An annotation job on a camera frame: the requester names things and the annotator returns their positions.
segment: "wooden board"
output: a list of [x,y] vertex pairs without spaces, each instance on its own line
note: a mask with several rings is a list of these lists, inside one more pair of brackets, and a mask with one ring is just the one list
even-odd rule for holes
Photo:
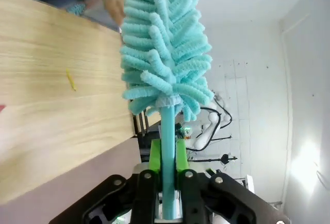
[[120,43],[65,11],[0,0],[0,203],[134,135]]
[[139,163],[141,157],[138,141],[128,139],[33,191],[1,205],[0,223],[48,224],[110,175],[120,174],[126,179],[131,177],[134,167]]

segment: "black gripper frame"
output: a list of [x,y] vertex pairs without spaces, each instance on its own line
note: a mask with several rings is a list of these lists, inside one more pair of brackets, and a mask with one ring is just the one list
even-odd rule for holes
[[[230,224],[291,224],[282,212],[227,174],[208,178],[187,169],[178,173],[177,182],[183,218],[169,221],[171,224],[209,224],[212,213]],[[108,224],[129,210],[130,224],[158,223],[155,216],[160,183],[159,175],[152,170],[132,174],[127,180],[112,175],[49,224]]]

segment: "white wall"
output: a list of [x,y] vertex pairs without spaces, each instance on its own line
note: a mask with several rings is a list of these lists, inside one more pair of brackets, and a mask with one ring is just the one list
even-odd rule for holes
[[[256,194],[268,202],[281,201],[287,158],[288,95],[283,49],[278,24],[252,22],[206,27],[213,46],[209,87],[221,91],[229,103],[233,123],[194,159],[238,157],[225,172],[233,178],[250,174]],[[207,113],[199,115],[202,123]],[[220,162],[205,167],[223,169]]]
[[[316,161],[329,180],[329,21],[330,0],[300,0],[283,20],[293,106],[293,165],[284,210],[292,223],[326,224],[330,219],[330,193],[311,166]],[[302,158],[305,148],[308,151]]]

